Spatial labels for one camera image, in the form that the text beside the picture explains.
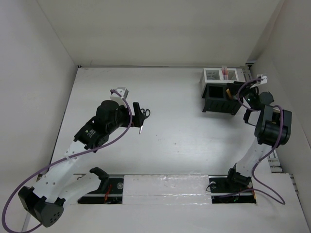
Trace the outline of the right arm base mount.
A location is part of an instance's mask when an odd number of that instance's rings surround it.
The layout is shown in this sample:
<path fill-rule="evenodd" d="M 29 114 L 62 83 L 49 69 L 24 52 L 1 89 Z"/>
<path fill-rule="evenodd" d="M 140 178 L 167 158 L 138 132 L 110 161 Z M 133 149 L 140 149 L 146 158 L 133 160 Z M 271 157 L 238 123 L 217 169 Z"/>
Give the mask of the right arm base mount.
<path fill-rule="evenodd" d="M 212 204 L 256 204 L 251 177 L 242 176 L 231 168 L 227 175 L 210 175 L 206 191 L 211 193 Z"/>

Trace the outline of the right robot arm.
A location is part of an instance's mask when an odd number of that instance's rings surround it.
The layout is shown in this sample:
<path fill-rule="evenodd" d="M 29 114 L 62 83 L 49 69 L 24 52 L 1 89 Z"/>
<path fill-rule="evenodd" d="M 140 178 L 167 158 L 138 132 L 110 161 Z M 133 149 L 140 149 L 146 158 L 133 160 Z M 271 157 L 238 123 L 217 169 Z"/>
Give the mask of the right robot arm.
<path fill-rule="evenodd" d="M 274 97 L 270 92 L 259 92 L 258 85 L 262 79 L 254 81 L 228 83 L 226 92 L 232 99 L 235 98 L 242 104 L 246 100 L 249 107 L 246 108 L 243 120 L 248 120 L 252 112 L 259 112 L 255 126 L 255 139 L 246 152 L 230 170 L 225 178 L 225 186 L 231 192 L 247 189 L 251 182 L 254 169 L 270 154 L 268 147 L 274 151 L 278 146 L 288 142 L 291 134 L 292 112 L 283 110 L 280 106 L 272 106 Z"/>

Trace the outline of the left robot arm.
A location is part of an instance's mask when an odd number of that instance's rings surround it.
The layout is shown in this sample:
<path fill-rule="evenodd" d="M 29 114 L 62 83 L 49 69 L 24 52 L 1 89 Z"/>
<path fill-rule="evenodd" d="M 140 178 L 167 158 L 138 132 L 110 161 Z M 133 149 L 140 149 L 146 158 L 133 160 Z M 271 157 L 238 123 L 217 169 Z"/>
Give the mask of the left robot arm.
<path fill-rule="evenodd" d="M 22 187 L 18 196 L 24 209 L 48 228 L 55 224 L 64 209 L 77 202 L 85 194 L 93 191 L 109 190 L 109 174 L 99 167 L 73 183 L 68 183 L 77 168 L 99 147 L 106 144 L 109 136 L 119 127 L 142 128 L 143 122 L 150 116 L 149 109 L 140 108 L 133 103 L 134 115 L 131 116 L 125 104 L 105 100 L 93 116 L 74 136 L 63 162 L 54 165 L 31 187 Z"/>

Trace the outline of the orange highlighter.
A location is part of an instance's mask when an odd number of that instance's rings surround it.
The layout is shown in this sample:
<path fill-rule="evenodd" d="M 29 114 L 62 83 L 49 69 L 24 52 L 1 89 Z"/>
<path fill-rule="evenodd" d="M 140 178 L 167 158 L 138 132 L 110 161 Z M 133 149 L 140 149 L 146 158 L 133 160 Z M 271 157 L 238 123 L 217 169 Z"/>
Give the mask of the orange highlighter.
<path fill-rule="evenodd" d="M 229 89 L 226 90 L 226 93 L 230 99 L 233 99 Z"/>

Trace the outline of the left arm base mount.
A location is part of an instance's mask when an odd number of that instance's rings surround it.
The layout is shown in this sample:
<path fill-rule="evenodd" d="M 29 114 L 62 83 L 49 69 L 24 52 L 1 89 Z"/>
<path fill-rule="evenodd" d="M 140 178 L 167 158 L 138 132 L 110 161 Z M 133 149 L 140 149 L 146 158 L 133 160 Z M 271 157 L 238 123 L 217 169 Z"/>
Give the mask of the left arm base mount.
<path fill-rule="evenodd" d="M 99 187 L 78 199 L 78 204 L 122 204 L 124 176 L 109 175 L 99 167 L 92 168 L 100 179 Z"/>

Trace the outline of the black handled scissors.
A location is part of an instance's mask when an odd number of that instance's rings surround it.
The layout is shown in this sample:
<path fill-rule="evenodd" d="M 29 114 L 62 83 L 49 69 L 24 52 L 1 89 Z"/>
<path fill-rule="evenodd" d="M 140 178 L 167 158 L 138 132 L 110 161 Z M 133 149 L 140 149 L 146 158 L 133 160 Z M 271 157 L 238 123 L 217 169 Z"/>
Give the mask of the black handled scissors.
<path fill-rule="evenodd" d="M 141 126 L 139 128 L 139 134 L 142 133 L 144 120 L 147 119 L 150 116 L 150 114 L 151 114 L 151 111 L 149 109 L 141 108 L 140 111 L 141 111 L 141 116 L 143 117 L 143 120 L 142 120 Z"/>

